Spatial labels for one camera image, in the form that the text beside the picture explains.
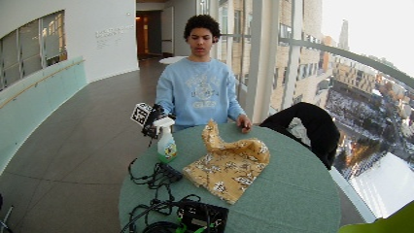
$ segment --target sky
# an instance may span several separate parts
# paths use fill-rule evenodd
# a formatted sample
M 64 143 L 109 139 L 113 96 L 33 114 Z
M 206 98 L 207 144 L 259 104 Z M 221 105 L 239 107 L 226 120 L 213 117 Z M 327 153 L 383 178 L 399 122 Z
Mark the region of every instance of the sky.
M 384 57 L 414 78 L 414 0 L 322 0 L 322 34 L 336 42 L 343 19 L 348 50 Z

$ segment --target green tabletop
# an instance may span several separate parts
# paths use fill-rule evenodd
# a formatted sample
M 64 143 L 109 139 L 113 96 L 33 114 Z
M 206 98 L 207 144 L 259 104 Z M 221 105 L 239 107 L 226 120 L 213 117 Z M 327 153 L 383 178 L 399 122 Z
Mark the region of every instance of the green tabletop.
M 177 157 L 169 165 L 179 172 L 182 168 L 206 155 L 202 140 L 203 126 L 173 134 Z M 269 148 L 270 162 L 234 205 L 195 187 L 185 178 L 170 185 L 171 195 L 179 200 L 189 194 L 202 197 L 202 202 L 229 209 L 226 233 L 253 232 L 336 232 L 340 222 L 340 200 L 335 182 L 316 156 L 298 142 L 275 131 L 258 126 L 242 134 L 234 123 L 218 124 L 219 137 L 227 143 L 258 138 Z M 157 158 L 157 143 L 139 154 L 131 173 L 135 177 L 151 175 Z M 167 199 L 166 190 L 159 191 L 161 200 Z M 155 197 L 145 185 L 125 177 L 118 196 L 121 228 L 129 221 L 133 208 Z M 150 213 L 149 223 L 166 220 L 175 222 L 175 209 L 170 216 Z M 145 225 L 137 221 L 138 231 Z

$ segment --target floor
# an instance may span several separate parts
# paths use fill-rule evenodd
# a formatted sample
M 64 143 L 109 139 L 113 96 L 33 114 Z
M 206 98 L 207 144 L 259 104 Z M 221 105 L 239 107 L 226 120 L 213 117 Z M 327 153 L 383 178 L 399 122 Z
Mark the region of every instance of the floor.
M 118 232 L 117 197 L 126 167 L 150 139 L 130 120 L 137 103 L 153 105 L 163 65 L 86 85 L 26 139 L 4 173 L 2 218 L 14 233 Z M 362 222 L 339 191 L 342 225 Z

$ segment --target white pillar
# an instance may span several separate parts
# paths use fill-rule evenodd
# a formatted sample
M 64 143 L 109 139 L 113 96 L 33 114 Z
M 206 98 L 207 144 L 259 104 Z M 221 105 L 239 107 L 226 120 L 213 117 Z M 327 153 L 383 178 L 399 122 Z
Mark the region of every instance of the white pillar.
M 302 28 L 302 0 L 293 1 L 291 14 L 293 39 L 301 40 Z M 299 46 L 290 45 L 289 61 L 287 61 L 287 79 L 283 91 L 282 109 L 289 108 L 294 102 L 295 83 L 299 66 Z
M 279 30 L 279 0 L 253 0 L 251 56 L 246 114 L 253 123 L 267 118 Z

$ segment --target black chair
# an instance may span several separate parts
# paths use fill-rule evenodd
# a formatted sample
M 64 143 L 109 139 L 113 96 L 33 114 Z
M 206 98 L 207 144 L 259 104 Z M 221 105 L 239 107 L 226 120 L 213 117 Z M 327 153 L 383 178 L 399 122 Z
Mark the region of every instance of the black chair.
M 310 146 L 287 130 L 294 117 L 299 118 L 306 128 Z M 316 155 L 327 170 L 331 170 L 340 134 L 331 116 L 322 108 L 312 104 L 299 102 L 271 115 L 259 126 L 273 129 L 298 141 Z
M 0 210 L 1 210 L 1 207 L 2 207 L 2 196 L 1 196 L 1 193 L 0 193 Z M 12 229 L 9 228 L 9 226 L 5 223 L 8 218 L 9 218 L 12 210 L 13 210 L 13 206 L 9 208 L 9 211 L 5 214 L 4 219 L 0 220 L 0 230 L 1 230 L 1 233 L 2 233 L 4 230 L 6 230 L 6 232 L 9 232 L 9 233 L 13 233 Z

